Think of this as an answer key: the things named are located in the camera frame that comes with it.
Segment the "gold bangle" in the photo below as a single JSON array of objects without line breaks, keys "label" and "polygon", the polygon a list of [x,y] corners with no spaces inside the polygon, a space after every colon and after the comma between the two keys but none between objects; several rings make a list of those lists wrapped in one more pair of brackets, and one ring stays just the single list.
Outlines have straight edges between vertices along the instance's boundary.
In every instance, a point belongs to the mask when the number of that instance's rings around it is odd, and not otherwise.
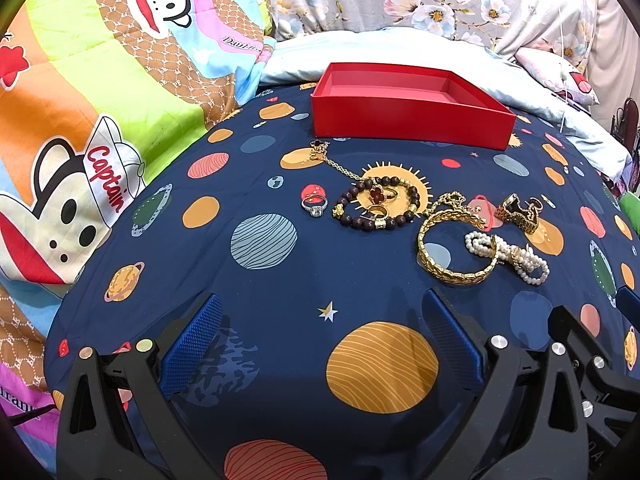
[{"label": "gold bangle", "polygon": [[[484,219],[469,211],[464,205],[465,202],[465,197],[457,191],[441,195],[436,202],[425,209],[424,214],[427,218],[425,218],[418,231],[418,256],[420,256],[420,261],[431,274],[449,285],[477,285],[484,281],[491,271],[494,270],[495,264],[498,261],[495,236],[491,236],[491,248],[493,251],[491,262],[486,268],[478,272],[454,272],[437,264],[434,259],[429,256],[424,246],[423,238],[426,232],[437,223],[455,220],[471,224],[477,229],[484,228]],[[439,205],[449,205],[450,208],[436,211]]]}]

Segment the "bedsheet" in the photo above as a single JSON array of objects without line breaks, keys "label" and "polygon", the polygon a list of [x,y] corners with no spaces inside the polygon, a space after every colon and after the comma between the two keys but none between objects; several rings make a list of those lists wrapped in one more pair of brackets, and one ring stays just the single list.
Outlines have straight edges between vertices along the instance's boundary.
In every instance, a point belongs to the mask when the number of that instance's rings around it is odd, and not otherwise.
[{"label": "bedsheet", "polygon": [[[444,286],[417,262],[420,219],[366,233],[331,217],[351,181],[308,158],[308,86],[262,92],[185,150],[116,222],[49,331],[51,389],[65,393],[85,345],[113,352],[157,336],[209,290],[222,300],[223,324],[172,402],[229,480],[408,480],[469,401],[422,318],[428,288],[439,286],[487,332],[531,349],[549,343],[546,318],[564,304],[618,372],[640,376],[636,330],[614,300],[617,288],[635,288],[640,277],[640,241],[596,171],[551,124],[514,110],[505,152],[329,139],[335,162],[358,174],[407,178],[423,203],[462,192],[491,234],[530,244],[551,270],[539,287],[508,266],[478,286]],[[329,201],[320,218],[300,205],[312,191]],[[542,201],[535,234],[493,216],[512,192]],[[393,214],[407,206],[397,200]],[[466,251],[471,230],[444,222],[425,242],[444,267],[475,271],[487,261]],[[127,413],[155,456],[135,399]]]}]

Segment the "colorful comforter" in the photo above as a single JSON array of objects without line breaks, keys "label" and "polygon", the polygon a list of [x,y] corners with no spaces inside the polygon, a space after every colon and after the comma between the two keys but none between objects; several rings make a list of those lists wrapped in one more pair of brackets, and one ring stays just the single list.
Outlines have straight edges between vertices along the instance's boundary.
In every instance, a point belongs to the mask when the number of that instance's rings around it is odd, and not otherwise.
[{"label": "colorful comforter", "polygon": [[7,412],[50,402],[60,298],[135,197],[255,95],[269,28],[265,0],[27,0],[0,38]]}]

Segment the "red paper box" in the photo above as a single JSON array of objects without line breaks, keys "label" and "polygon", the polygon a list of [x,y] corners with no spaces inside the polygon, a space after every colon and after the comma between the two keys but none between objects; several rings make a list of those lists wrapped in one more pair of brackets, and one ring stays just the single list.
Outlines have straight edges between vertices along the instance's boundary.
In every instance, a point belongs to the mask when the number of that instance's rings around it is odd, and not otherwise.
[{"label": "red paper box", "polygon": [[311,95],[316,137],[432,140],[505,150],[516,117],[447,70],[331,63]]}]

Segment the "pearl bracelet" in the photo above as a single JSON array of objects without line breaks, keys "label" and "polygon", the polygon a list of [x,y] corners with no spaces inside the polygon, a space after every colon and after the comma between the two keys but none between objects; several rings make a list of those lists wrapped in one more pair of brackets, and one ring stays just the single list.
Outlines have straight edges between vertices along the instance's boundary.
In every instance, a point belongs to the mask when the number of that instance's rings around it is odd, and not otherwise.
[{"label": "pearl bracelet", "polygon": [[[549,277],[549,266],[546,261],[535,255],[528,244],[527,248],[523,249],[516,245],[507,244],[499,236],[496,236],[495,240],[498,260],[511,264],[523,282],[529,285],[542,285]],[[465,245],[471,254],[476,254],[483,258],[494,256],[491,237],[485,233],[475,231],[465,235]],[[539,278],[532,278],[530,274],[536,269],[542,269],[542,275]]]}]

